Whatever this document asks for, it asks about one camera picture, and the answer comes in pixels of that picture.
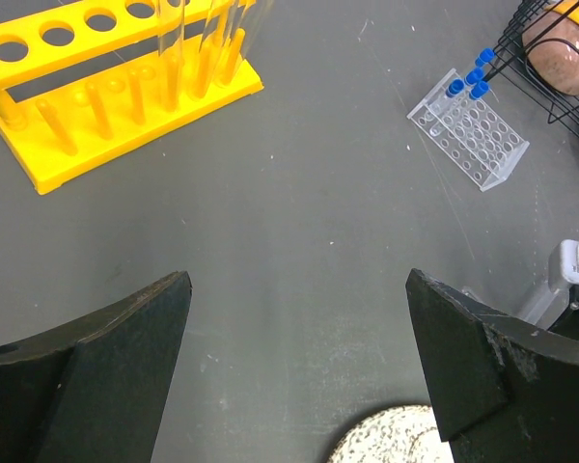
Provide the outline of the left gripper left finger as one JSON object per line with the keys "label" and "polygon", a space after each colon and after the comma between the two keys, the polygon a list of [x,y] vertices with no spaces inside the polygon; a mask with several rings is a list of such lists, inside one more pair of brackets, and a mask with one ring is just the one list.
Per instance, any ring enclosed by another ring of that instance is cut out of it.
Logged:
{"label": "left gripper left finger", "polygon": [[149,462],[191,303],[187,272],[0,346],[0,462]]}

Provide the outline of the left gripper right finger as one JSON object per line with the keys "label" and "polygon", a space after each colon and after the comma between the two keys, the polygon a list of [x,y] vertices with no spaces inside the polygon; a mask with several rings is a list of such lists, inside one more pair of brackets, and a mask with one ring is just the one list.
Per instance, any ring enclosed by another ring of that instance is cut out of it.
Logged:
{"label": "left gripper right finger", "polygon": [[579,462],[579,309],[541,329],[413,269],[412,327],[456,462]]}

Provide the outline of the blue capped tube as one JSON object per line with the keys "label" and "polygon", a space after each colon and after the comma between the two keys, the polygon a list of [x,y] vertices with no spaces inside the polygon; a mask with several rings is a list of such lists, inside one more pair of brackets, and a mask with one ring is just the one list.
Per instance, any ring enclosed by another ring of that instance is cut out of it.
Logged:
{"label": "blue capped tube", "polygon": [[467,87],[474,87],[483,80],[484,72],[482,68],[474,68],[464,78]]}
{"label": "blue capped tube", "polygon": [[477,68],[482,68],[485,65],[489,64],[494,57],[495,57],[494,51],[491,48],[485,48],[476,58],[475,66]]}
{"label": "blue capped tube", "polygon": [[453,80],[446,91],[436,98],[428,107],[429,114],[435,119],[442,119],[446,111],[455,102],[455,98],[464,90],[465,83],[460,78]]}
{"label": "blue capped tube", "polygon": [[489,84],[481,80],[477,82],[476,85],[472,88],[472,90],[469,93],[469,97],[472,100],[479,100],[483,98],[483,96],[486,95],[489,92],[489,90],[490,90]]}

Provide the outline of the long clear glass tube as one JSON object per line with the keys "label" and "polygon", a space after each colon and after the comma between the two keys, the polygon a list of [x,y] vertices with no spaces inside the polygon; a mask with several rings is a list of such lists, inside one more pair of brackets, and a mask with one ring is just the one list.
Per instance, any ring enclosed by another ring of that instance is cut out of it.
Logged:
{"label": "long clear glass tube", "polygon": [[184,0],[157,0],[156,35],[160,58],[178,57],[184,33]]}

